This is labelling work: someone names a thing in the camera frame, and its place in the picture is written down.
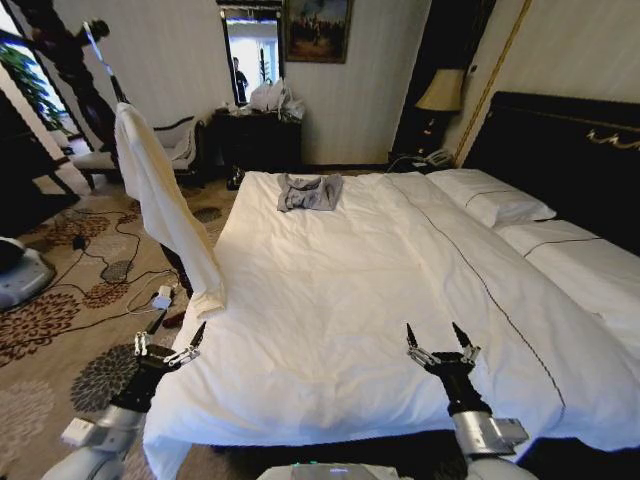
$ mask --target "power adapter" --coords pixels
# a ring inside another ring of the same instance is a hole
[[[87,246],[87,241],[82,235],[76,235],[71,241],[71,246],[74,250],[84,250]]]
[[[170,286],[162,285],[158,289],[158,295],[153,299],[151,305],[159,310],[166,310],[171,305],[171,298],[173,297],[173,291]]]

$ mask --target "bed frame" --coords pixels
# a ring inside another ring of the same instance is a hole
[[[464,167],[640,255],[640,104],[497,92]]]

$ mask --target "pillow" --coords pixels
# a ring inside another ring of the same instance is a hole
[[[561,220],[497,233],[640,358],[640,258]]]
[[[489,228],[556,216],[556,212],[540,200],[480,170],[443,170],[430,173],[427,178]]]

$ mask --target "cable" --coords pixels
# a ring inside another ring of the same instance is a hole
[[[121,215],[122,215],[122,217],[121,217],[120,219],[118,219],[118,221],[117,221],[117,223],[116,223],[116,225],[115,225],[115,227],[114,227],[114,230],[116,230],[118,233],[120,233],[120,234],[122,234],[122,235],[129,235],[129,236],[132,236],[132,237],[135,237],[135,238],[136,238],[137,242],[136,242],[136,246],[135,246],[135,248],[134,248],[134,253],[133,253],[133,255],[131,256],[131,259],[128,261],[128,265],[129,265],[129,266],[133,264],[133,261],[135,260],[135,258],[136,258],[136,257],[137,257],[137,255],[138,255],[138,251],[139,251],[139,248],[140,248],[140,242],[141,242],[141,240],[142,240],[142,239],[141,239],[141,237],[140,237],[139,235],[136,235],[135,233],[125,232],[125,231],[123,231],[123,230],[120,230],[120,228],[118,228],[118,227],[120,227],[120,225],[121,225],[121,221],[122,221],[122,219],[123,219],[126,215],[129,215],[129,213],[124,212],[124,211],[120,211],[120,210],[113,210],[113,211],[107,211],[107,212],[84,212],[84,211],[82,211],[82,210],[76,210],[76,209],[73,209],[73,208],[67,208],[67,209],[63,210],[63,212],[64,212],[64,211],[73,211],[73,212],[76,212],[76,213],[78,213],[78,214],[80,214],[80,215],[106,215],[106,214],[114,214],[114,213],[121,214]],[[65,219],[66,219],[68,222],[71,222],[73,225],[75,225],[75,226],[77,227],[78,232],[76,233],[76,235],[80,235],[80,236],[82,236],[82,237],[84,238],[84,241],[86,242],[86,244],[85,244],[84,248],[82,249],[82,252],[81,252],[81,253],[80,253],[80,255],[78,256],[78,258],[75,260],[75,262],[73,262],[73,263],[69,266],[69,268],[67,268],[67,270],[65,270],[65,272],[64,272],[62,275],[60,275],[60,276],[59,276],[59,277],[58,277],[58,278],[57,278],[57,279],[56,279],[56,280],[55,280],[51,285],[49,285],[49,286],[48,286],[47,288],[45,288],[44,290],[40,291],[37,295],[35,295],[35,296],[31,297],[28,301],[26,301],[26,302],[22,302],[22,303],[20,303],[19,305],[14,306],[13,308],[10,308],[10,309],[7,309],[7,310],[5,310],[5,311],[1,312],[2,314],[13,313],[13,312],[16,312],[16,311],[18,311],[18,310],[21,310],[22,308],[26,307],[27,305],[30,305],[30,304],[31,304],[31,303],[33,303],[36,299],[40,298],[42,295],[44,295],[45,293],[47,293],[48,291],[50,291],[52,288],[55,288],[55,287],[57,287],[57,286],[73,287],[73,288],[75,288],[76,290],[79,290],[79,291],[82,293],[83,298],[98,299],[98,298],[101,298],[101,297],[102,297],[102,296],[104,296],[104,295],[108,295],[108,294],[112,293],[116,288],[118,288],[118,286],[119,286],[119,285],[122,285],[122,284],[124,284],[124,283],[127,283],[127,284],[133,283],[133,281],[132,281],[132,282],[129,282],[129,281],[128,281],[128,278],[127,278],[127,277],[128,277],[128,275],[129,275],[129,266],[127,267],[127,271],[126,271],[126,273],[125,273],[125,277],[124,277],[124,279],[122,279],[122,280],[120,280],[120,281],[117,281],[117,282],[111,282],[111,281],[107,280],[106,278],[104,278],[104,272],[105,272],[109,267],[111,267],[111,264],[110,264],[109,262],[107,262],[107,260],[105,259],[105,257],[103,257],[102,255],[96,255],[96,254],[93,254],[93,253],[89,253],[89,252],[87,252],[87,249],[89,248],[89,245],[91,245],[91,240],[90,240],[86,235],[83,235],[83,234],[82,234],[82,233],[83,233],[83,232],[82,232],[82,225],[81,225],[80,223],[78,223],[77,221],[75,221],[74,219],[69,218],[68,216],[65,216],[65,215],[63,215],[63,216],[65,217]],[[54,222],[54,228],[59,229],[60,227],[59,227],[59,225],[58,225],[58,218],[57,218],[57,217],[58,217],[58,216],[56,216],[56,217],[54,217],[54,218],[53,218],[53,222]],[[80,262],[80,260],[82,259],[82,257],[83,257],[83,256],[87,256],[87,257],[91,257],[91,258],[97,258],[97,259],[101,260],[101,261],[102,261],[102,263],[104,263],[104,264],[105,264],[105,267],[104,267],[104,268],[102,269],[102,271],[100,272],[100,278],[102,279],[103,283],[107,283],[107,284],[109,284],[109,285],[113,285],[114,287],[113,287],[112,289],[107,290],[106,292],[103,292],[103,293],[102,293],[102,295],[99,295],[99,296],[90,296],[89,294],[87,294],[87,292],[85,292],[82,288],[80,288],[79,286],[77,286],[77,285],[75,285],[75,284],[67,283],[67,284],[61,284],[61,285],[58,285],[58,284],[59,284],[59,282],[60,282],[60,280],[62,280],[62,279],[63,279],[67,274],[69,274],[69,272],[70,272],[70,271],[71,271],[71,270],[72,270],[76,265],[78,265],[78,263]],[[148,271],[148,272],[145,272],[143,275],[145,275],[146,273],[158,273],[158,272]]]
[[[393,163],[391,164],[391,166],[389,168],[387,168],[387,171],[384,173],[389,173],[391,170],[393,170],[393,167],[396,166],[396,164],[400,161],[400,160],[404,160],[410,158],[412,160],[415,160],[417,162],[424,162],[424,157],[421,157],[419,155],[400,155],[398,158],[396,158]]]
[[[75,288],[76,290],[78,290],[78,291],[82,294],[83,298],[88,298],[89,300],[97,300],[97,299],[99,299],[99,298],[102,298],[102,297],[103,297],[103,296],[105,296],[105,295],[110,294],[110,293],[111,293],[111,292],[113,292],[113,291],[114,291],[118,286],[120,286],[120,285],[132,285],[132,284],[134,284],[135,282],[137,282],[138,280],[140,280],[142,277],[144,277],[145,275],[149,275],[149,274],[151,274],[151,273],[157,273],[157,274],[160,274],[160,273],[171,273],[173,276],[175,276],[175,277],[176,277],[176,279],[178,278],[178,274],[177,274],[174,270],[172,270],[172,269],[170,269],[170,268],[167,268],[166,270],[159,270],[159,271],[156,271],[156,270],[147,270],[146,272],[141,273],[140,275],[138,275],[138,276],[137,276],[136,278],[134,278],[133,280],[122,281],[122,282],[119,282],[119,283],[112,283],[112,284],[110,284],[110,285],[113,285],[113,286],[114,286],[114,288],[113,288],[113,289],[111,289],[111,290],[107,290],[106,292],[103,292],[101,295],[97,295],[97,296],[89,295],[89,294],[88,294],[87,292],[85,292],[82,288],[80,288],[78,285],[75,285],[75,284],[73,284],[73,283],[61,283],[61,284],[59,284],[59,285],[54,285],[54,286],[50,287],[48,290],[50,290],[51,288],[72,287],[72,288]]]
[[[138,298],[138,297],[140,296],[140,294],[144,291],[144,289],[145,289],[145,288],[147,288],[147,287],[149,286],[149,284],[150,284],[153,280],[155,280],[156,278],[159,278],[159,277],[161,277],[162,275],[165,275],[165,274],[166,274],[166,272],[160,272],[160,273],[155,274],[155,275],[154,275],[153,277],[151,277],[149,280],[147,280],[147,282],[142,286],[142,288],[140,289],[140,291],[138,291],[138,293],[136,293],[133,297],[131,297],[131,298],[129,299],[129,301],[127,302],[127,305],[126,305],[126,307],[125,307],[125,308],[127,309],[127,312],[128,312],[128,313],[130,313],[130,314],[132,314],[132,315],[142,315],[143,313],[149,313],[149,312],[153,312],[153,311],[157,310],[157,308],[151,308],[151,309],[149,309],[149,310],[143,310],[143,311],[137,311],[136,309],[131,310],[131,304],[133,303],[133,301],[134,301],[136,298]]]
[[[104,323],[106,321],[115,320],[116,318],[122,318],[125,315],[129,315],[129,313],[128,312],[118,313],[116,315],[111,315],[110,317],[102,318],[102,319],[100,319],[100,320],[98,320],[96,322],[93,322],[93,323],[89,324],[89,325],[83,325],[81,327],[69,328],[67,330],[63,330],[61,332],[56,332],[56,333],[53,333],[51,335],[45,335],[43,337],[30,338],[28,340],[23,340],[22,342],[13,343],[11,345],[2,345],[2,346],[0,346],[0,351],[8,350],[8,349],[15,348],[15,347],[19,347],[21,345],[27,345],[27,344],[32,343],[32,342],[39,342],[39,341],[42,341],[42,340],[49,340],[51,338],[55,338],[55,337],[59,337],[60,335],[64,335],[65,333],[71,333],[71,332],[78,332],[80,330],[86,330],[88,328],[92,328],[92,327],[95,327],[97,325],[100,325],[101,323]]]

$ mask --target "white bathrobe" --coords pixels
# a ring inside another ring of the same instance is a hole
[[[127,103],[118,104],[115,136],[127,194],[140,201],[147,233],[180,256],[193,288],[190,306],[204,321],[225,306],[207,233],[191,214],[153,130]]]

